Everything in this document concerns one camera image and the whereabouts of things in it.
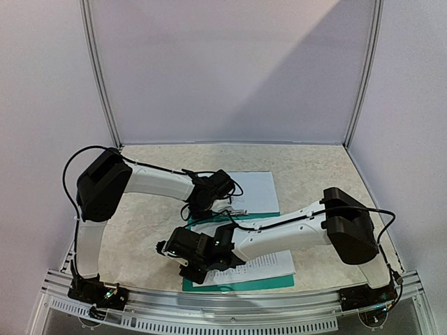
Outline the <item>folder spine metal clip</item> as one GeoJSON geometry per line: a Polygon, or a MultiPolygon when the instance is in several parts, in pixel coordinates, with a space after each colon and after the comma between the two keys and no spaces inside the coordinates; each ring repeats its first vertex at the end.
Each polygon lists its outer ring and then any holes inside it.
{"type": "Polygon", "coordinates": [[[248,214],[248,211],[243,209],[227,209],[226,213],[232,216],[246,216],[248,214]]]}

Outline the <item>green file folder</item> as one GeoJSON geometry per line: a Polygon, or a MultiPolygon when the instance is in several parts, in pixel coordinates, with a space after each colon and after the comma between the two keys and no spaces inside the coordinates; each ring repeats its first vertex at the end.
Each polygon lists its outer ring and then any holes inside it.
{"type": "MultiPolygon", "coordinates": [[[[233,218],[238,217],[244,220],[254,220],[261,218],[271,218],[275,216],[233,216],[233,218]]],[[[214,218],[210,218],[201,222],[197,222],[189,226],[189,229],[194,228],[196,225],[199,225],[205,228],[205,223],[218,223],[223,222],[222,217],[215,216],[214,218]]],[[[223,285],[212,285],[207,287],[193,287],[193,282],[183,279],[182,282],[182,291],[183,292],[242,292],[242,291],[254,291],[254,290],[270,290],[270,289],[280,289],[280,288],[289,288],[293,287],[295,284],[293,275],[290,276],[281,276],[278,278],[270,278],[270,279],[262,279],[257,281],[249,281],[245,283],[234,283],[234,284],[223,284],[223,285]]]]}

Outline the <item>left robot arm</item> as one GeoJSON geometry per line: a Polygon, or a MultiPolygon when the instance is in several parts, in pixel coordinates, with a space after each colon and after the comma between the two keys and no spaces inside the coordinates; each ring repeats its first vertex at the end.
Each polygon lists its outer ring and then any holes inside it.
{"type": "Polygon", "coordinates": [[[74,267],[82,278],[76,290],[89,303],[99,302],[104,289],[98,276],[98,259],[107,222],[115,215],[122,196],[139,193],[172,198],[184,203],[184,220],[205,219],[225,209],[237,184],[223,170],[194,172],[169,170],[138,163],[114,148],[102,153],[78,177],[73,200],[78,211],[74,267]]]}

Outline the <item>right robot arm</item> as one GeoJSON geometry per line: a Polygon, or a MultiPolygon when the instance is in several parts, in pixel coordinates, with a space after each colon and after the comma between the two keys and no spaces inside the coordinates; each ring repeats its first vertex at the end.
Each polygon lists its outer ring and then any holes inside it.
{"type": "Polygon", "coordinates": [[[331,246],[344,264],[360,269],[367,281],[361,298],[366,304],[376,304],[387,295],[391,274],[380,238],[374,235],[372,213],[395,217],[391,211],[366,207],[332,187],[304,209],[253,223],[231,219],[212,236],[177,227],[156,249],[180,264],[180,276],[202,284],[212,270],[235,269],[271,253],[331,246]]]}

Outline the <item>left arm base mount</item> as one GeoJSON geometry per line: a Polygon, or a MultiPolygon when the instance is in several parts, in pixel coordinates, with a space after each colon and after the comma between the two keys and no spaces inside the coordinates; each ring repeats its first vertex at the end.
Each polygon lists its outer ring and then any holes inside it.
{"type": "Polygon", "coordinates": [[[68,290],[68,297],[96,308],[123,311],[129,299],[129,290],[118,283],[104,283],[100,276],[83,278],[74,273],[68,290]]]}

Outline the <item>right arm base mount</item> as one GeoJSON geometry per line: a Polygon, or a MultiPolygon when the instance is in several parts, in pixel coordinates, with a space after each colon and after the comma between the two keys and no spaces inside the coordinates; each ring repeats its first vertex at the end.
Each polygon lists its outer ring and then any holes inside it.
{"type": "Polygon", "coordinates": [[[362,308],[378,308],[388,312],[400,301],[403,293],[404,279],[399,277],[391,280],[389,284],[372,289],[368,284],[342,288],[337,291],[339,303],[343,311],[352,311],[362,308]]]}

